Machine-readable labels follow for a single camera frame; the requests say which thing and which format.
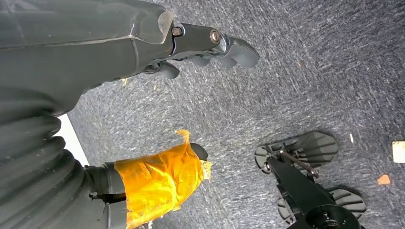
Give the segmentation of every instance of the gray carpet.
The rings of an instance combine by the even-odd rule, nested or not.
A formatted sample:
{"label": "gray carpet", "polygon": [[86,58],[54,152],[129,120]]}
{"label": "gray carpet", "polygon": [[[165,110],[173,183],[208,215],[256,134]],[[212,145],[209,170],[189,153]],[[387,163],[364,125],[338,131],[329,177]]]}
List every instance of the gray carpet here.
{"label": "gray carpet", "polygon": [[[285,228],[275,180],[257,170],[253,150],[312,130],[340,145],[319,182],[359,190],[367,229],[405,228],[405,165],[393,162],[391,149],[405,139],[402,0],[155,2],[180,22],[245,38],[261,59],[252,69],[175,63],[175,80],[106,83],[69,113],[92,164],[156,153],[181,142],[180,128],[207,149],[212,180],[154,229]],[[382,174],[390,185],[377,184]]]}

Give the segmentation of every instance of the yellow adhesive tape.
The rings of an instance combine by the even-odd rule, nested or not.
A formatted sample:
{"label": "yellow adhesive tape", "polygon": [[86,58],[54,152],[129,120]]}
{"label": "yellow adhesive tape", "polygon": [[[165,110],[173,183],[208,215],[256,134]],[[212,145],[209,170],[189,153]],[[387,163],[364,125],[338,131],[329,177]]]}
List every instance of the yellow adhesive tape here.
{"label": "yellow adhesive tape", "polygon": [[177,133],[184,137],[182,145],[114,163],[127,196],[127,229],[179,209],[207,176],[191,149],[190,132],[179,130]]}

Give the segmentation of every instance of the bolt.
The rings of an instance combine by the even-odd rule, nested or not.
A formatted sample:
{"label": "bolt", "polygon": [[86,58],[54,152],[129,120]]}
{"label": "bolt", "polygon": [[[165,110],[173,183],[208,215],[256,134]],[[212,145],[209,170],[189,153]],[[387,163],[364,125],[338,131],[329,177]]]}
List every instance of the bolt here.
{"label": "bolt", "polygon": [[210,38],[214,44],[218,44],[219,41],[221,40],[221,35],[217,30],[211,30]]}
{"label": "bolt", "polygon": [[175,27],[171,30],[171,33],[173,34],[173,36],[181,36],[182,31],[179,27]]}
{"label": "bolt", "polygon": [[266,167],[266,169],[267,169],[268,171],[270,171],[270,165],[269,165],[267,162],[265,162],[265,167]]}

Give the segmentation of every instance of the screw head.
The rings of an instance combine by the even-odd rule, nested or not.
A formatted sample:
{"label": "screw head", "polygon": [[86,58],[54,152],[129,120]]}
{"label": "screw head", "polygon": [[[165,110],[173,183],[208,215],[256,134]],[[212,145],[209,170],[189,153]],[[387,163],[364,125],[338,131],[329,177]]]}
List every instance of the screw head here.
{"label": "screw head", "polygon": [[171,33],[173,36],[180,36],[182,34],[182,31],[179,27],[175,27],[171,30]]}
{"label": "screw head", "polygon": [[217,30],[212,30],[210,33],[210,39],[214,44],[218,44],[221,41],[221,35]]}

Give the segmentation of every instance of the paper scrap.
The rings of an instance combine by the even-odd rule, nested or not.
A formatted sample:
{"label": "paper scrap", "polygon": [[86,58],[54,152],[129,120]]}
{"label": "paper scrap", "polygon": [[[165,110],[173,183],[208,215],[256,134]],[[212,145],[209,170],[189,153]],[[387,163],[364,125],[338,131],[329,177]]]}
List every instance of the paper scrap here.
{"label": "paper scrap", "polygon": [[211,180],[211,166],[213,164],[209,161],[201,161],[202,171],[204,172],[204,180]]}
{"label": "paper scrap", "polygon": [[387,174],[382,175],[380,178],[377,179],[379,185],[389,185],[391,184],[391,180]]}
{"label": "paper scrap", "polygon": [[395,163],[405,163],[405,141],[392,142]]}

